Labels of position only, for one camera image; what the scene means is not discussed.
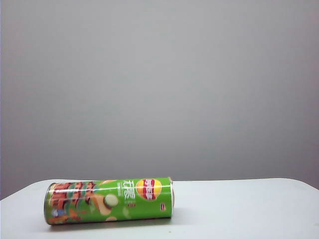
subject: green packaging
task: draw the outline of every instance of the green packaging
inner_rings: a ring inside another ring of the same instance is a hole
[[[44,217],[50,225],[167,218],[173,204],[169,177],[52,183]]]

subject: green chip can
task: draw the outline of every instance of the green chip can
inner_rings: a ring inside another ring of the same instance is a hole
[[[50,225],[168,218],[173,206],[169,177],[52,183],[44,217]]]

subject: can lid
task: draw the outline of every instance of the can lid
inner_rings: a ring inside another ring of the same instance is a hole
[[[173,189],[173,181],[171,178],[170,179],[170,196],[171,196],[171,216],[173,214],[174,210],[174,204],[175,204],[175,194],[174,194],[174,189]]]

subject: chip canister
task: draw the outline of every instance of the chip canister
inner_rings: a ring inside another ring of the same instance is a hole
[[[52,183],[44,217],[50,225],[168,218],[173,206],[170,177]]]

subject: cartoon illustration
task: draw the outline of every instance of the cartoon illustration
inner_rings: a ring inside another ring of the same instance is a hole
[[[72,197],[72,203],[77,205],[78,199],[80,198],[79,195],[81,195],[81,192],[79,191],[83,184],[77,183],[75,186],[75,189],[78,189],[78,191],[75,191]],[[78,213],[75,212],[73,209],[69,209],[69,213],[66,212],[66,204],[70,202],[70,200],[67,197],[67,193],[69,192],[69,188],[72,185],[72,183],[60,183],[60,184],[54,184],[52,185],[52,196],[50,199],[50,205],[53,207],[51,214],[53,218],[49,219],[49,222],[52,224],[57,223],[63,223],[66,220],[81,220],[81,218],[78,216]]]
[[[112,211],[112,207],[115,207],[119,200],[113,194],[108,194],[105,196],[94,193],[94,187],[96,184],[94,182],[89,182],[85,191],[85,202],[90,204],[93,202],[94,206],[99,210],[102,215],[109,215]]]

